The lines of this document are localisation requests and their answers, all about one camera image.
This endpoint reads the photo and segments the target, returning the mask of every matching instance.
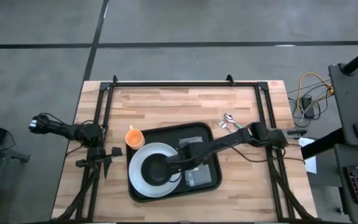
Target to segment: metal utensil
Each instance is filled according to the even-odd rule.
[[[231,116],[231,114],[225,113],[224,119],[226,119],[226,121],[228,121],[230,123],[234,123],[237,126],[237,128],[239,128],[239,129],[242,128],[242,126],[239,123],[234,121],[233,116]]]
[[[218,120],[218,125],[219,125],[221,128],[226,128],[227,130],[230,131],[230,133],[232,133],[232,131],[230,130],[230,128],[226,125],[226,123],[225,123],[223,120],[219,119],[219,120]]]

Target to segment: wooden table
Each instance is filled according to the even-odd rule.
[[[100,82],[85,82],[75,123],[93,119]],[[278,128],[293,128],[290,106],[283,81],[268,81]],[[264,101],[265,117],[268,118]],[[201,121],[208,124],[214,138],[229,134],[216,123],[228,112],[246,125],[259,121],[255,90],[251,87],[125,87],[115,88],[110,110],[106,149],[121,147],[125,154],[124,135],[133,125],[153,129]],[[68,150],[79,146],[71,142]],[[264,148],[236,146],[250,159],[266,159]],[[233,150],[218,153],[223,181],[216,190],[156,202],[137,203],[128,194],[126,156],[114,158],[108,178],[101,175],[94,221],[104,222],[247,222],[276,221],[267,163],[250,163]],[[79,149],[66,159],[52,217],[63,213],[78,193],[83,169],[75,161],[86,157]],[[301,158],[299,147],[287,148],[285,157]],[[290,188],[307,211],[316,217],[316,209],[305,167],[300,161],[285,160]],[[280,198],[287,214],[283,193]],[[88,211],[85,201],[83,215]]]

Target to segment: black serving tray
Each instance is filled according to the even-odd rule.
[[[196,136],[201,136],[203,141],[212,141],[213,135],[211,128],[202,122],[181,124],[176,126],[170,126],[165,128],[156,128],[142,131],[145,144],[153,142],[162,142],[168,144],[172,148],[176,149],[179,145],[179,139],[192,138]],[[129,170],[129,163],[132,159],[132,156],[135,154],[135,150],[131,149],[127,145],[127,170]],[[166,196],[159,198],[150,198],[146,197],[139,193],[131,184],[128,174],[128,189],[129,195],[136,202],[151,202],[155,200],[161,200],[166,198],[179,197],[189,194],[195,194],[200,192],[206,192],[209,190],[214,190],[221,185],[222,182],[222,171],[221,166],[219,165],[218,155],[213,154],[208,161],[209,171],[211,173],[211,182],[206,184],[201,184],[193,187],[189,187],[186,184],[186,179],[183,176],[178,184],[178,186]]]

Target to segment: gray floor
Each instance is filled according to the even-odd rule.
[[[0,1],[0,44],[91,43],[102,0]],[[358,40],[353,0],[110,0],[100,42]],[[73,121],[89,49],[0,50],[0,126],[10,130],[28,164],[13,163],[0,194],[0,223],[48,220],[67,141],[31,134],[40,112]],[[91,80],[285,81],[297,89],[305,72],[328,79],[329,64],[348,62],[358,46],[99,49]],[[306,78],[304,85],[316,83]],[[323,90],[316,90],[317,96]],[[340,126],[334,98],[308,136]],[[342,221],[335,189],[312,185],[319,217]]]

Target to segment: orange mug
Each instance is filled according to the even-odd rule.
[[[125,135],[125,142],[131,149],[138,150],[144,146],[144,136],[140,130],[133,129],[132,126],[129,128],[131,130]]]

